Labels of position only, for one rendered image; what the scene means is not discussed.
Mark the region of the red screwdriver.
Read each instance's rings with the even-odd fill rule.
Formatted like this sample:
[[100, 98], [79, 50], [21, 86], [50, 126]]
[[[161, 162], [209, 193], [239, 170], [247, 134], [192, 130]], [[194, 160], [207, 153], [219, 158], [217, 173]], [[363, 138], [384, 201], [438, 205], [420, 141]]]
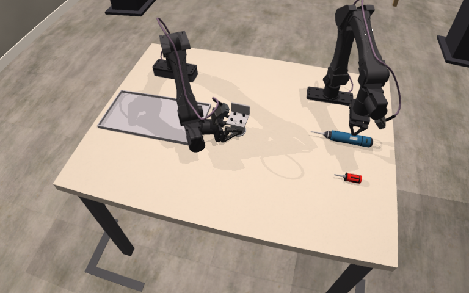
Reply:
[[345, 175], [335, 175], [335, 176], [340, 176], [344, 178], [344, 181], [349, 181], [352, 183], [361, 183], [362, 181], [362, 176], [361, 175], [355, 175], [351, 173], [345, 173]]

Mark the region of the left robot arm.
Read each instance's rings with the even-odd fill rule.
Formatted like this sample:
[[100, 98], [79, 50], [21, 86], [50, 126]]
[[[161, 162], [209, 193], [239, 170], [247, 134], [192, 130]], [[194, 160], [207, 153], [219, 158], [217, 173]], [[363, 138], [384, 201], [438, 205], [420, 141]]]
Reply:
[[370, 16], [375, 11], [374, 6], [363, 5], [363, 8], [366, 11], [362, 11], [361, 6], [345, 5], [336, 10], [335, 22], [338, 37], [332, 62], [323, 78], [325, 90], [309, 86], [307, 98], [347, 105], [351, 103], [353, 93], [339, 91], [339, 89], [341, 85], [346, 85], [349, 81], [348, 61], [355, 39], [360, 74], [357, 99], [361, 103], [364, 102], [371, 119], [379, 129], [383, 129], [386, 126], [380, 119], [388, 112], [388, 101], [382, 87], [388, 81], [390, 72], [377, 49], [371, 28]]

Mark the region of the blue electric screwdriver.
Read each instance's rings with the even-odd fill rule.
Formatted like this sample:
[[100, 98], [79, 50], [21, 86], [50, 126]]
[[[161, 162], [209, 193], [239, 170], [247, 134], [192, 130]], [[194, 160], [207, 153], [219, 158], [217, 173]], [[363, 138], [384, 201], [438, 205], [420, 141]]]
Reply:
[[326, 131], [326, 132], [315, 132], [317, 134], [323, 134], [327, 139], [335, 142], [348, 143], [352, 145], [371, 147], [373, 145], [373, 138], [367, 136], [356, 135], [352, 136], [351, 133], [341, 132], [341, 131]]

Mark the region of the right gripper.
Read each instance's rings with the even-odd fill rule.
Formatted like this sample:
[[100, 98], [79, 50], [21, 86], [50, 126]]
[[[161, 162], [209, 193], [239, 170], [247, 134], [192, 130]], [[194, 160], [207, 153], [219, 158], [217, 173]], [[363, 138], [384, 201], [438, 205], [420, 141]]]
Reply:
[[[211, 119], [206, 119], [202, 121], [202, 135], [214, 134], [216, 142], [226, 142], [234, 136], [237, 136], [242, 133], [242, 130], [231, 128], [228, 126], [226, 126], [225, 130], [223, 131], [222, 128], [224, 127], [224, 125], [226, 125], [227, 121], [223, 121], [224, 118], [218, 118], [222, 114], [222, 107], [221, 105], [218, 105], [216, 111], [211, 115]], [[236, 133], [228, 136], [230, 132]]]

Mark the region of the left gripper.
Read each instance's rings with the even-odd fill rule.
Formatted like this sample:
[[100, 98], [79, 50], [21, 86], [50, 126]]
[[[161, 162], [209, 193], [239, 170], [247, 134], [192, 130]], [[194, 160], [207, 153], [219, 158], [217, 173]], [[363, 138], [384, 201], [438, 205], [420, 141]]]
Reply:
[[[349, 104], [349, 127], [352, 136], [356, 136], [360, 132], [368, 129], [368, 125], [370, 123], [370, 116], [364, 104], [361, 103], [358, 99], [356, 99], [352, 99], [351, 104]], [[386, 126], [385, 117], [381, 118], [380, 121], [383, 123], [384, 126]], [[360, 127], [360, 129], [354, 132], [354, 126]]]

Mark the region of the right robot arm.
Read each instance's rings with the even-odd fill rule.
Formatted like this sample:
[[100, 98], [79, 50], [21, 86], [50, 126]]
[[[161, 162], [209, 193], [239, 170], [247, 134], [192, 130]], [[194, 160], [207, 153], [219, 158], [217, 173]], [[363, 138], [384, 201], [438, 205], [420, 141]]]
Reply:
[[[191, 48], [186, 32], [175, 32], [168, 34], [168, 36], [174, 42], [177, 52], [173, 52], [175, 50], [168, 37], [160, 35], [162, 54], [167, 61], [158, 59], [152, 68], [153, 70], [173, 73], [180, 125], [185, 128], [189, 149], [197, 153], [205, 148], [205, 141], [202, 136], [202, 120], [197, 117], [188, 103], [189, 101], [193, 105], [200, 117], [204, 117], [202, 105], [197, 104], [189, 82], [189, 76], [194, 74], [197, 65], [190, 63], [186, 65], [186, 50]], [[178, 51], [178, 49], [182, 51]]]

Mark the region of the grey l-shaped bracket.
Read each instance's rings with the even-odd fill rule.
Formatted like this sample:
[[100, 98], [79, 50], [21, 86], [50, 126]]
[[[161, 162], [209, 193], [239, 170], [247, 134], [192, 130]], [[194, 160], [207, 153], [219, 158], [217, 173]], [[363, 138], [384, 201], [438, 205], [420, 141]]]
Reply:
[[[234, 112], [236, 112], [236, 115], [233, 115]], [[245, 114], [245, 117], [243, 117], [242, 114]], [[231, 114], [226, 122], [226, 125], [245, 128], [249, 115], [250, 106], [231, 102]], [[231, 121], [230, 118], [233, 118], [233, 121]], [[240, 123], [240, 120], [242, 120], [242, 123]]]

